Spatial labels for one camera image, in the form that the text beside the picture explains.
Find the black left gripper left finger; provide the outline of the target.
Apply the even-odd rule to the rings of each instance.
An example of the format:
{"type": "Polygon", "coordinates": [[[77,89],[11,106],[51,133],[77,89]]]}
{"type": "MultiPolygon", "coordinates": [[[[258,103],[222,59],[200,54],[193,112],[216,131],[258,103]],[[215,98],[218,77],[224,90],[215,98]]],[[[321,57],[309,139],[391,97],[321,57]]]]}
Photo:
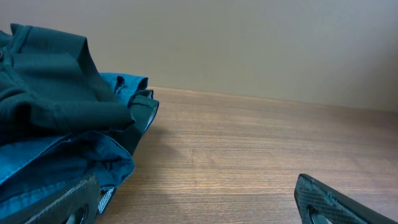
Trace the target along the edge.
{"type": "Polygon", "coordinates": [[[31,206],[1,219],[1,223],[94,223],[100,196],[98,179],[94,174],[88,175],[31,206]]]}

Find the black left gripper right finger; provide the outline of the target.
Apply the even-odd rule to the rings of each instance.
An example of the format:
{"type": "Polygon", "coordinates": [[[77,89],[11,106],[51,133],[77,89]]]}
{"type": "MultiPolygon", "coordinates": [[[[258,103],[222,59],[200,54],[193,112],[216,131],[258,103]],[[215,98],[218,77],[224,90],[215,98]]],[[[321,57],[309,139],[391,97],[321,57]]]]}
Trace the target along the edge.
{"type": "Polygon", "coordinates": [[[302,224],[397,224],[307,174],[298,176],[294,198],[302,224]]]}

